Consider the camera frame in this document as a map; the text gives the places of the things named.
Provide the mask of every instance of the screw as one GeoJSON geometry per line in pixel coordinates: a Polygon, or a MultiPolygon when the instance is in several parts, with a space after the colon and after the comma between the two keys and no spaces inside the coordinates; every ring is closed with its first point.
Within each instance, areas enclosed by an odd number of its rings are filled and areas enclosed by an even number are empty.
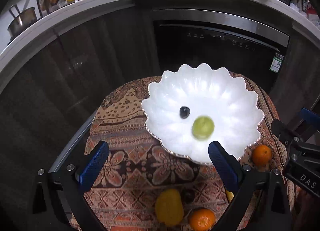
{"type": "Polygon", "coordinates": [[[67,171],[72,171],[72,170],[74,170],[74,168],[75,168],[75,166],[73,164],[69,164],[67,166],[67,171]]]}
{"type": "Polygon", "coordinates": [[[251,170],[251,166],[248,165],[248,164],[242,165],[242,168],[243,168],[245,171],[247,171],[247,172],[251,170]]]}
{"type": "Polygon", "coordinates": [[[298,159],[298,156],[297,156],[296,154],[293,154],[293,155],[291,156],[291,158],[292,158],[292,160],[296,161],[296,160],[298,159]]]}
{"type": "Polygon", "coordinates": [[[280,172],[279,169],[277,169],[277,168],[273,169],[273,173],[274,173],[275,175],[280,175],[280,174],[281,174],[281,172],[280,172]]]}
{"type": "Polygon", "coordinates": [[[38,170],[38,175],[42,175],[42,174],[44,174],[44,169],[38,170]]]}

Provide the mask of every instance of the table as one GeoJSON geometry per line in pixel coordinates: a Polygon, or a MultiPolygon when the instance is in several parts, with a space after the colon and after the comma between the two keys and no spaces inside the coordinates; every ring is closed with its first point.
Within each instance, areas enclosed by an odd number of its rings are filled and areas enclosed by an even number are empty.
{"type": "MultiPolygon", "coordinates": [[[[276,108],[268,95],[248,78],[243,77],[248,90],[258,94],[257,106],[264,111],[265,118],[259,125],[261,139],[258,144],[272,148],[270,168],[283,169],[286,150],[271,134],[271,122],[278,118],[276,108]]],[[[97,110],[87,140],[85,154],[104,140],[110,153],[92,189],[84,194],[100,221],[112,231],[157,231],[159,224],[154,213],[157,196],[168,187],[179,191],[192,189],[195,199],[184,203],[185,218],[180,226],[168,230],[191,230],[188,214],[194,208],[211,209],[219,218],[228,206],[223,183],[214,167],[194,164],[188,159],[174,157],[161,147],[144,127],[146,116],[141,101],[148,97],[148,84],[159,82],[161,77],[149,77],[124,84],[110,93],[97,110]]],[[[255,148],[246,149],[241,163],[252,165],[250,155],[255,148]]],[[[293,206],[295,185],[285,179],[290,206],[293,206]]],[[[254,196],[240,228],[246,226],[257,203],[254,196]]],[[[78,228],[74,217],[73,227],[78,228]]]]}

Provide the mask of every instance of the white countertop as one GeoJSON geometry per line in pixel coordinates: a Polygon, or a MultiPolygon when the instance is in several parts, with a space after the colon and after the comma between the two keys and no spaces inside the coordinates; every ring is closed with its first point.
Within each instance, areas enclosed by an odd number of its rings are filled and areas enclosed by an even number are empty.
{"type": "MultiPolygon", "coordinates": [[[[98,7],[100,5],[117,2],[122,0],[81,0],[62,9],[59,9],[41,20],[37,21],[35,24],[26,29],[21,33],[16,39],[14,39],[0,54],[0,74],[3,69],[8,65],[8,63],[25,47],[27,47],[38,35],[46,32],[50,28],[60,24],[62,21],[82,13],[84,11],[90,10],[92,8],[98,7]]],[[[307,20],[300,13],[291,9],[288,5],[278,1],[278,0],[249,0],[260,3],[264,6],[270,7],[283,13],[297,22],[303,27],[305,31],[313,35],[313,37],[320,40],[320,30],[316,28],[309,20],[307,20]]]]}

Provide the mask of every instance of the metal pot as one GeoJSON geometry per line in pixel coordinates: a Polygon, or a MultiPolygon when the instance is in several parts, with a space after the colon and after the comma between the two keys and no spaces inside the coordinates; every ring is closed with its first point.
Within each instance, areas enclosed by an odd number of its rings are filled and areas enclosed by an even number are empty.
{"type": "Polygon", "coordinates": [[[28,8],[20,13],[17,5],[12,5],[9,8],[9,12],[14,18],[14,20],[8,26],[8,32],[11,36],[11,41],[38,20],[35,13],[35,8],[28,8]],[[15,16],[11,11],[13,7],[16,8],[18,16],[15,16]]]}

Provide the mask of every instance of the green grape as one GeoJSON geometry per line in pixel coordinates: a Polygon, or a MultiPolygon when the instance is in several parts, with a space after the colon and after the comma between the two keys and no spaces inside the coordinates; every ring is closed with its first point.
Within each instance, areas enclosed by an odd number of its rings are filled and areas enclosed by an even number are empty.
{"type": "Polygon", "coordinates": [[[214,131],[214,122],[207,116],[198,117],[192,125],[192,134],[198,140],[206,140],[214,131]]]}

